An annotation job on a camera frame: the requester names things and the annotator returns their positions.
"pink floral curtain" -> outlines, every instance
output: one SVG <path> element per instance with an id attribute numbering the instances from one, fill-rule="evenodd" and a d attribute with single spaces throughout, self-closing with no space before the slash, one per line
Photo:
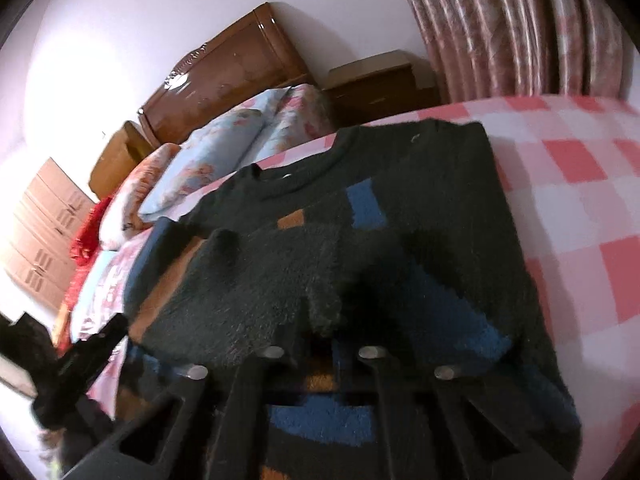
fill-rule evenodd
<path id="1" fill-rule="evenodd" d="M 409 0 L 444 102 L 617 97 L 622 26 L 603 0 Z"/>

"white wall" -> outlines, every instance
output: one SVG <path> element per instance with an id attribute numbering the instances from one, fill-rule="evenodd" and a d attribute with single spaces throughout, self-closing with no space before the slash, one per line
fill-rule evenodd
<path id="1" fill-rule="evenodd" d="M 406 0 L 50 0 L 28 74 L 28 145 L 85 185 L 102 132 L 135 119 L 186 52 L 265 1 L 320 82 L 395 48 L 426 57 Z"/>
<path id="2" fill-rule="evenodd" d="M 24 141 L 22 118 L 27 74 L 48 3 L 49 0 L 34 0 L 0 48 L 0 160 Z"/>

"nightstand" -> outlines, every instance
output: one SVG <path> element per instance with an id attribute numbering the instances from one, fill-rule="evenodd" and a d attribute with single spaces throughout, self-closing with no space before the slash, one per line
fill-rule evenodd
<path id="1" fill-rule="evenodd" d="M 401 50 L 329 70 L 324 92 L 340 126 L 364 124 L 440 104 L 437 88 L 416 88 L 411 62 Z"/>

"headboard carving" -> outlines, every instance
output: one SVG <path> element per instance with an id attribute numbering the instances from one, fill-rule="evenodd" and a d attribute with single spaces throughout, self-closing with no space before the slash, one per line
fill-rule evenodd
<path id="1" fill-rule="evenodd" d="M 265 3 L 184 56 L 138 110 L 140 123 L 155 146 L 183 142 L 267 88 L 305 82 L 313 83 L 305 62 Z"/>

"wardrobe door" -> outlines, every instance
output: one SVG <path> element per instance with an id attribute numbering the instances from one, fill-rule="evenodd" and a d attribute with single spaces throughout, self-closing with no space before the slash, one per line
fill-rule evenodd
<path id="1" fill-rule="evenodd" d="M 14 210 L 14 215 L 17 222 L 23 224 L 58 256 L 65 258 L 69 265 L 75 265 L 69 257 L 69 247 L 72 240 L 69 234 L 65 233 L 48 216 L 42 214 L 29 197 L 22 197 Z"/>
<path id="2" fill-rule="evenodd" d="M 50 158 L 38 172 L 38 176 L 60 201 L 82 220 L 89 214 L 94 202 L 66 176 L 66 173 Z"/>
<path id="3" fill-rule="evenodd" d="M 31 264 L 10 243 L 5 243 L 2 247 L 2 262 L 14 282 L 34 300 L 53 311 L 59 309 L 65 293 L 49 279 L 40 266 Z"/>
<path id="4" fill-rule="evenodd" d="M 10 244 L 39 273 L 46 276 L 58 288 L 66 290 L 75 271 L 73 265 L 67 265 L 68 262 L 71 262 L 71 258 L 56 254 L 19 221 L 15 221 L 13 224 Z"/>
<path id="5" fill-rule="evenodd" d="M 41 214 L 47 216 L 55 227 L 72 239 L 79 229 L 82 219 L 78 213 L 62 202 L 43 180 L 36 176 L 26 191 L 27 197 L 36 205 Z"/>

